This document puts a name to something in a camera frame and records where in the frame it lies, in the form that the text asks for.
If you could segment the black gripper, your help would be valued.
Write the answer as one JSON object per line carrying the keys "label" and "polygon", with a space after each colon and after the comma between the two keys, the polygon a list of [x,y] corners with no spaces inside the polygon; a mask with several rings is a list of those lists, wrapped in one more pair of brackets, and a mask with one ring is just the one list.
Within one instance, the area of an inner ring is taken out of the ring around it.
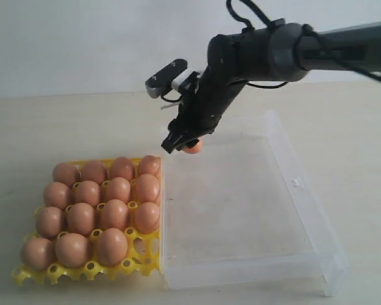
{"label": "black gripper", "polygon": [[198,137],[213,133],[224,112],[244,88],[239,78],[220,76],[206,69],[195,93],[184,98],[177,117],[168,125],[170,131],[161,147],[171,154],[174,150],[191,149]]}

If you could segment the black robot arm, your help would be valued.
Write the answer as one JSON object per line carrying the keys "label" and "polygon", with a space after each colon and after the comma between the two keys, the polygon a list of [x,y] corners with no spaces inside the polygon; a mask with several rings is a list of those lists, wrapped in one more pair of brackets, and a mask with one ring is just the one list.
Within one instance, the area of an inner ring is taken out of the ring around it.
{"label": "black robot arm", "polygon": [[170,88],[181,99],[162,148],[171,153],[194,147],[203,135],[213,133],[251,82],[282,86],[310,71],[351,71],[381,83],[381,23],[321,33],[307,24],[281,23],[273,29],[215,36],[202,73],[189,70],[180,59],[167,68]]}

